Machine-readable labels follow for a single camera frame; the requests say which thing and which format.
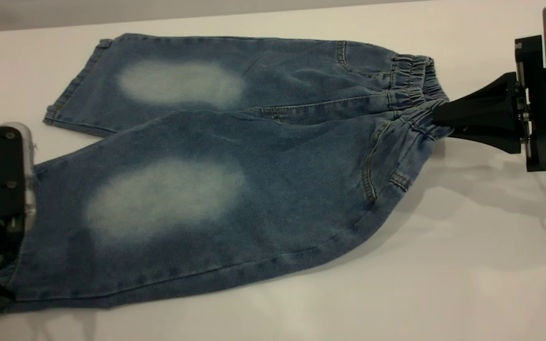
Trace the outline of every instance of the hem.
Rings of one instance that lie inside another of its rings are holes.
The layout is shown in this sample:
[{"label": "hem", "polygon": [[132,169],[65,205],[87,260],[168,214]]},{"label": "hem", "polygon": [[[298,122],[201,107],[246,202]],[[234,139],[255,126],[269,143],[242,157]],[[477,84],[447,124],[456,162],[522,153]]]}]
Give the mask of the hem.
[{"label": "hem", "polygon": [[50,124],[50,121],[56,120],[56,115],[64,108],[65,104],[73,97],[73,94],[77,88],[85,80],[85,77],[89,75],[91,70],[96,66],[100,57],[104,54],[107,48],[113,43],[112,39],[102,39],[97,47],[94,49],[94,52],[91,54],[87,63],[85,63],[84,68],[80,73],[69,83],[66,89],[64,89],[63,94],[58,97],[56,102],[53,105],[48,106],[47,112],[45,113],[44,123]]},{"label": "hem", "polygon": [[69,129],[69,130],[76,130],[78,132],[90,134],[93,136],[100,136],[100,137],[107,137],[117,133],[117,131],[113,129],[86,125],[83,123],[72,123],[72,122],[60,121],[54,117],[48,117],[48,115],[44,117],[43,123],[45,123],[48,126],[54,126],[54,127],[59,127],[59,128]]}]

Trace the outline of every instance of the faded knee patch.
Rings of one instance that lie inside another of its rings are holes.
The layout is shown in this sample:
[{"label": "faded knee patch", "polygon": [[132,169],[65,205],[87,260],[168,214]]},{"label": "faded knee patch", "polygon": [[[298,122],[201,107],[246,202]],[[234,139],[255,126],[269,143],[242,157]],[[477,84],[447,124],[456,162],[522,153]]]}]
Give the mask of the faded knee patch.
[{"label": "faded knee patch", "polygon": [[175,225],[215,220],[245,187],[237,167],[165,160],[107,179],[89,198],[87,226],[106,238],[141,241]]},{"label": "faded knee patch", "polygon": [[214,63],[139,61],[117,78],[119,87],[135,101],[153,104],[209,103],[229,108],[245,88],[244,81]]}]

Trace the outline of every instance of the white tabletop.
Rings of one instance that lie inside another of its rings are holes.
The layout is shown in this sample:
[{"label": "white tabletop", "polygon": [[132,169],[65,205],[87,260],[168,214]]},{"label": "white tabletop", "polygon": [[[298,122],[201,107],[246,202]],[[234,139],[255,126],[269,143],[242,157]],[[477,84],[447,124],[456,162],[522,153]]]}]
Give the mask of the white tabletop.
[{"label": "white tabletop", "polygon": [[[436,60],[451,99],[515,71],[513,39],[546,0],[436,0],[0,32],[0,122],[45,161],[97,138],[41,119],[98,39],[125,32],[364,41]],[[0,317],[0,341],[546,341],[546,172],[525,156],[446,139],[380,231],[291,276],[111,311]]]}]

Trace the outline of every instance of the denim pants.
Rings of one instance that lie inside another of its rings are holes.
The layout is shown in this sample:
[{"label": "denim pants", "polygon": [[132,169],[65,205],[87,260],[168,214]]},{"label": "denim pants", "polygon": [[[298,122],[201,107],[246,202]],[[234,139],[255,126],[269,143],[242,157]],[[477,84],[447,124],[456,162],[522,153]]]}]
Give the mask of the denim pants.
[{"label": "denim pants", "polygon": [[445,102],[431,58],[364,43],[104,39],[44,122],[105,138],[35,167],[36,224],[0,271],[17,296],[0,313],[190,296],[335,259],[450,134],[431,123]]}]

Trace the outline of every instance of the seam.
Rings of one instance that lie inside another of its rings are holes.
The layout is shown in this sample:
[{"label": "seam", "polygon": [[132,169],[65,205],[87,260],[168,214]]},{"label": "seam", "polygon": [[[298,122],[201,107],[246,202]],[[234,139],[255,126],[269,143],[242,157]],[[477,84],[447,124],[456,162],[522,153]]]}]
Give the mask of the seam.
[{"label": "seam", "polygon": [[[324,245],[327,242],[330,242],[331,240],[333,240],[333,239],[337,238],[338,236],[342,235],[343,233],[347,233],[349,231],[354,230],[355,225],[357,225],[357,223],[359,223],[364,218],[364,216],[366,216],[366,214],[370,213],[370,211],[371,211],[371,208],[368,209],[368,211],[366,211],[363,215],[361,215],[355,221],[355,223],[351,224],[350,227],[347,227],[346,229],[342,229],[341,231],[339,231],[335,235],[331,236],[330,238],[324,240],[323,242],[320,242],[319,244],[314,245],[314,246],[310,246],[309,248],[306,248],[306,249],[301,250],[301,251],[284,252],[284,253],[277,254],[277,255],[275,255],[273,257],[269,257],[269,258],[266,258],[266,259],[245,261],[243,263],[238,263],[238,264],[233,264],[233,265],[228,265],[228,266],[222,266],[222,267],[217,268],[217,269],[205,270],[205,271],[202,271],[202,272],[198,272],[196,274],[179,276],[179,277],[174,277],[174,278],[169,278],[169,279],[159,280],[159,281],[152,281],[149,284],[139,285],[138,287],[131,287],[131,288],[128,288],[128,289],[115,291],[114,293],[110,293],[110,294],[102,294],[102,295],[97,295],[97,296],[64,297],[64,298],[63,297],[61,297],[61,298],[40,298],[40,299],[37,299],[37,300],[16,300],[16,302],[46,302],[46,301],[55,301],[55,300],[82,300],[82,299],[90,299],[90,298],[104,298],[104,297],[108,297],[108,296],[114,296],[114,295],[117,295],[117,294],[120,294],[120,293],[125,293],[126,291],[132,291],[132,290],[139,289],[139,288],[142,288],[142,287],[148,287],[150,285],[157,285],[157,284],[165,283],[167,281],[180,280],[180,279],[183,279],[183,278],[189,278],[189,277],[193,277],[193,276],[201,276],[201,275],[204,275],[204,274],[208,274],[210,272],[226,270],[226,269],[234,268],[234,267],[237,267],[237,266],[249,265],[249,264],[254,264],[254,263],[264,263],[266,261],[272,261],[274,259],[278,259],[280,257],[284,257],[284,256],[287,256],[287,255],[301,255],[301,254],[310,252],[312,250],[315,250],[316,248],[319,248],[321,245]],[[359,233],[355,233],[355,235],[360,240],[362,240],[362,242],[364,241],[364,238],[361,235],[359,235]]]},{"label": "seam", "polygon": [[83,82],[85,81],[85,78],[87,78],[87,76],[89,75],[89,73],[96,67],[96,65],[98,64],[98,62],[100,61],[100,58],[102,58],[102,56],[104,55],[104,52],[106,50],[108,50],[109,48],[108,47],[100,47],[98,46],[97,47],[99,51],[99,53],[96,55],[96,56],[93,56],[94,58],[90,58],[88,63],[89,62],[92,62],[91,63],[91,67],[89,67],[89,69],[87,68],[84,68],[82,69],[82,71],[80,71],[80,74],[84,73],[84,75],[82,76],[82,80],[80,80],[80,82],[76,85],[73,86],[73,90],[71,91],[71,93],[69,93],[69,95],[67,95],[67,99],[64,100],[64,102],[58,106],[56,106],[56,111],[54,113],[52,113],[52,120],[54,121],[54,119],[56,118],[56,115],[58,115],[60,113],[60,111],[63,109],[63,107],[73,98],[73,96],[76,94],[77,92],[77,89],[82,86]]},{"label": "seam", "polygon": [[311,106],[324,106],[326,104],[339,103],[339,102],[348,102],[348,101],[353,101],[355,99],[368,99],[370,97],[385,96],[385,95],[387,95],[387,93],[388,93],[388,90],[385,90],[385,93],[377,93],[377,94],[373,94],[373,95],[365,95],[365,96],[359,96],[359,97],[349,97],[347,99],[334,99],[332,101],[325,101],[325,102],[318,102],[318,103],[308,103],[308,104],[299,104],[299,105],[296,105],[296,106],[254,107],[254,108],[251,108],[251,110],[267,111],[267,110],[275,110],[275,109],[285,110],[285,109],[293,109],[293,108],[307,108],[307,107],[311,107]]},{"label": "seam", "polygon": [[46,118],[48,121],[52,121],[52,122],[55,122],[55,123],[63,123],[65,125],[71,125],[71,126],[80,126],[80,127],[86,127],[86,128],[93,128],[93,129],[99,129],[99,130],[104,130],[106,132],[111,132],[111,133],[117,133],[116,130],[113,130],[113,129],[109,129],[109,128],[103,128],[103,127],[99,127],[99,126],[93,126],[93,125],[88,125],[86,123],[72,123],[72,122],[66,122],[66,121],[62,121],[60,119],[56,119],[56,118]]},{"label": "seam", "polygon": [[[391,72],[389,73],[389,90],[395,87],[395,73],[397,70],[397,58],[399,54],[395,54],[391,63]],[[389,110],[391,110],[391,98],[389,97]]]},{"label": "seam", "polygon": [[345,50],[346,50],[347,41],[337,41],[336,43],[336,62],[340,64],[340,66],[343,67],[346,71],[353,72],[349,64],[347,64],[347,60],[345,57]]},{"label": "seam", "polygon": [[349,63],[347,63],[346,45],[347,45],[346,40],[336,41],[336,62],[343,69],[345,69],[345,71],[350,72],[350,73],[356,73],[357,75],[361,75],[361,76],[364,76],[366,78],[372,78],[372,77],[374,77],[376,75],[385,75],[385,74],[389,73],[389,72],[385,72],[385,71],[373,72],[373,73],[364,73],[364,72],[355,71],[353,68],[351,68]]},{"label": "seam", "polygon": [[269,115],[271,119],[274,119],[275,121],[281,121],[284,117],[284,114],[280,114],[275,110],[275,108],[250,108],[249,111],[254,112],[256,114],[264,114]]},{"label": "seam", "polygon": [[401,188],[401,190],[403,190],[403,192],[408,191],[408,189],[403,184],[400,184],[399,181],[397,181],[396,179],[393,179],[393,177],[391,179],[389,179],[389,182],[396,185],[397,187]]},{"label": "seam", "polygon": [[[414,84],[414,78],[412,77],[413,73],[414,73],[414,59],[411,58],[410,59],[410,71],[408,72],[408,75],[409,75],[408,88],[412,87],[412,85]],[[410,97],[410,102],[411,102],[411,105],[414,105],[415,104],[414,98]]]},{"label": "seam", "polygon": [[366,196],[371,200],[371,203],[375,203],[377,200],[376,190],[374,188],[374,185],[372,184],[372,154],[376,151],[377,147],[379,146],[379,142],[381,142],[381,139],[383,135],[385,134],[386,130],[389,129],[391,123],[393,121],[386,121],[385,124],[376,130],[374,132],[374,135],[378,136],[376,139],[376,143],[373,145],[373,147],[368,152],[368,156],[366,157],[366,168],[365,168],[365,175],[366,175],[366,182],[364,183],[364,188],[366,188]]},{"label": "seam", "polygon": [[414,123],[410,122],[410,121],[406,121],[405,119],[403,119],[402,117],[399,118],[401,120],[401,122],[409,125],[412,129],[416,130],[417,132],[423,134],[424,136],[426,136],[427,138],[430,138],[431,140],[433,140],[433,142],[437,142],[437,139],[434,138],[433,136],[429,135],[429,132],[425,132],[424,130],[422,130],[421,128],[417,127],[416,125],[414,125]]},{"label": "seam", "polygon": [[387,100],[388,100],[388,102],[389,102],[389,103],[387,104],[387,106],[389,107],[389,108],[388,108],[389,111],[393,111],[393,110],[391,109],[391,91],[387,91]]},{"label": "seam", "polygon": [[[173,39],[232,39],[232,40],[290,40],[281,37],[243,37],[243,36],[150,36],[143,35],[141,33],[124,33],[123,35],[115,38],[116,41],[124,40],[173,40]],[[291,40],[295,41],[312,41],[312,42],[324,42],[327,43],[329,40],[325,39],[297,39],[293,38]]]},{"label": "seam", "polygon": [[405,181],[408,185],[412,184],[412,181],[410,181],[407,177],[404,177],[403,175],[400,175],[399,173],[395,173],[395,176],[398,177],[399,179],[402,179],[403,181]]}]

